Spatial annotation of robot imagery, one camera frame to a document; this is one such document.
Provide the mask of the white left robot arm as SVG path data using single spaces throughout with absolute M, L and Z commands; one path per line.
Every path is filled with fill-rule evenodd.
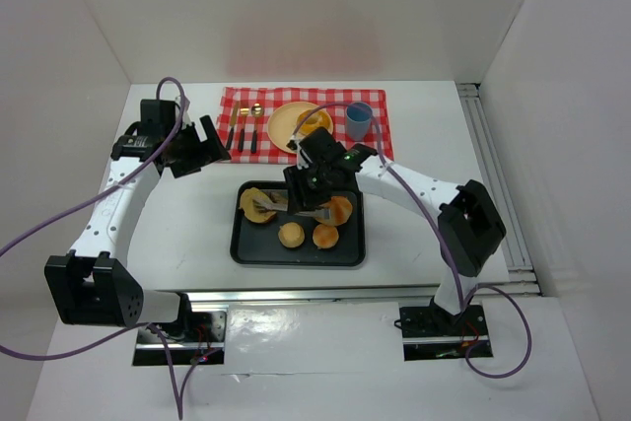
M 182 292 L 145 290 L 127 269 L 131 240 L 147 199 L 164 170 L 179 178 L 230 155 L 209 116 L 201 139 L 187 117 L 188 101 L 150 99 L 140 118 L 116 140 L 105 197 L 66 254 L 52 256 L 44 276 L 66 324 L 131 327 L 151 322 L 177 338 L 192 329 L 191 303 Z

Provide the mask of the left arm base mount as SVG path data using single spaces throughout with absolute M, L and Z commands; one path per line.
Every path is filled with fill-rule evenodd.
M 151 328 L 137 331 L 132 365 L 158 367 L 168 364 L 171 355 L 174 366 L 223 365 L 227 312 L 187 312 L 183 318 L 171 323 L 155 323 L 161 335 Z

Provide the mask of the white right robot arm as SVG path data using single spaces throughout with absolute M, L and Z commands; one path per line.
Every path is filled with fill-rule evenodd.
M 421 215 L 448 266 L 433 304 L 451 317 L 465 310 L 484 264 L 506 236 L 484 184 L 422 175 L 388 159 L 380 148 L 345 149 L 322 127 L 302 139 L 292 136 L 288 147 L 297 155 L 297 164 L 284 170 L 289 214 L 321 208 L 335 191 L 353 187 Z

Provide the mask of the orange glazed donut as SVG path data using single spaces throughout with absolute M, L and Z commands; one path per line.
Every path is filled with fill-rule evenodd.
M 319 128 L 331 131 L 333 127 L 331 117 L 323 109 L 314 113 L 311 109 L 303 111 L 297 118 L 297 124 L 300 125 L 299 134 L 303 136 L 307 136 Z

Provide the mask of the brown bread slice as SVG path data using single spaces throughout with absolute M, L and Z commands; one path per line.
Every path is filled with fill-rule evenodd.
M 265 224 L 276 217 L 276 212 L 259 207 L 258 204 L 273 204 L 272 199 L 256 187 L 245 189 L 239 202 L 239 208 L 245 217 L 254 224 Z

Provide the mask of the metal serving tongs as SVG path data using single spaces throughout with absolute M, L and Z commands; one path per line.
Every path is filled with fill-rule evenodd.
M 293 212 L 289 210 L 289 206 L 287 204 L 275 203 L 269 198 L 263 199 L 261 196 L 254 196 L 252 198 L 252 202 L 254 205 L 260 209 L 265 211 L 275 211 L 282 212 L 288 215 L 302 216 L 302 217 L 310 217 L 310 218 L 319 218 L 327 220 L 331 217 L 331 212 L 328 208 L 317 208 L 315 210 L 310 211 L 297 211 Z

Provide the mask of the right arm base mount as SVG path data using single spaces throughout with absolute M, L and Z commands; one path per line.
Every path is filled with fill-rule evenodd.
M 409 361 L 463 359 L 493 356 L 485 312 L 469 306 L 460 316 L 444 313 L 433 303 L 400 307 L 393 325 L 402 336 L 403 358 Z

